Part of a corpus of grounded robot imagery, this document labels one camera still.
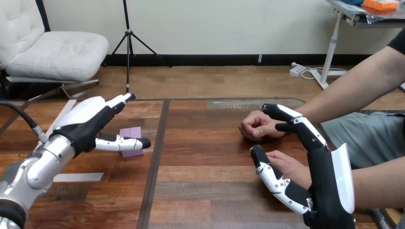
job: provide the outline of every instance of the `orange box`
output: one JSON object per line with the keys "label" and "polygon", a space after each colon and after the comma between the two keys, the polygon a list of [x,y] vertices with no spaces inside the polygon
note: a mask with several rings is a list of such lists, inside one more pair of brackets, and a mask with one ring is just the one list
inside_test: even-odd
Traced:
{"label": "orange box", "polygon": [[376,10],[397,10],[399,2],[395,0],[364,0],[363,6]]}

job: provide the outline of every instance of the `white wall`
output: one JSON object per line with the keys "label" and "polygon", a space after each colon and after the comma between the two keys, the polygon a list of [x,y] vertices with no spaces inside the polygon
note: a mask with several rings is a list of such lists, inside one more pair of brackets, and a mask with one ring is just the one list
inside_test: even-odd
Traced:
{"label": "white wall", "polygon": [[[51,30],[124,35],[121,0],[43,0]],[[131,29],[160,54],[326,53],[336,21],[325,0],[127,0]],[[399,29],[343,23],[336,53],[372,54]],[[135,53],[150,53],[140,43]],[[126,53],[126,43],[117,53]]]}

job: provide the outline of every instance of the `wooden table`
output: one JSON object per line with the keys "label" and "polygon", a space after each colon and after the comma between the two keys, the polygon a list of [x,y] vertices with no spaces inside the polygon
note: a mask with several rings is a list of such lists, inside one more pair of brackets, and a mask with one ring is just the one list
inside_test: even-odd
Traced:
{"label": "wooden table", "polygon": [[[263,103],[296,108],[296,99],[163,99],[129,102],[104,129],[141,126],[152,140],[143,156],[82,153],[63,173],[104,173],[97,182],[54,183],[39,198],[27,228],[300,229],[302,216],[276,200],[256,174],[237,129]],[[47,129],[66,102],[38,102],[25,111]],[[37,139],[21,118],[0,133],[0,172],[32,152]],[[295,135],[263,144],[308,165]],[[357,228],[376,228],[355,214]]]}

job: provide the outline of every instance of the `purple block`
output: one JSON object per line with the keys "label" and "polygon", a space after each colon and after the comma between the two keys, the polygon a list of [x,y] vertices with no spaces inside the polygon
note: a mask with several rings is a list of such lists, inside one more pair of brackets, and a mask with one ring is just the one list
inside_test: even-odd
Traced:
{"label": "purple block", "polygon": [[[133,127],[133,128],[125,128],[121,129],[119,131],[120,136],[124,137],[132,137],[132,138],[140,138],[140,127]],[[122,156],[123,157],[128,157],[128,156],[138,156],[138,155],[143,155],[143,150],[129,150],[129,151],[122,151]]]}

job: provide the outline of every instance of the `white desk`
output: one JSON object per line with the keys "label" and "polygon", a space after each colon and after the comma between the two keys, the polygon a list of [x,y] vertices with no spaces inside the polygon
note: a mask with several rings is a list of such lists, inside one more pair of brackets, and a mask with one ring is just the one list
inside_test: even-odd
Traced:
{"label": "white desk", "polygon": [[[345,21],[351,26],[358,28],[403,28],[404,22],[378,22],[368,24],[365,19],[366,11],[360,7],[346,4],[340,0],[330,1],[330,6],[333,8],[333,13],[336,13],[337,20],[335,24],[335,30],[333,31],[332,38],[330,40],[329,49],[326,54],[325,64],[323,65],[322,74],[319,74],[317,70],[310,70],[311,75],[319,83],[322,89],[326,89],[329,85],[326,79],[330,75],[341,76],[345,74],[345,71],[329,71],[330,63],[332,62],[333,54],[335,53],[336,43],[338,42],[339,31],[341,28],[341,22]],[[405,90],[405,83],[401,85],[401,88]]]}

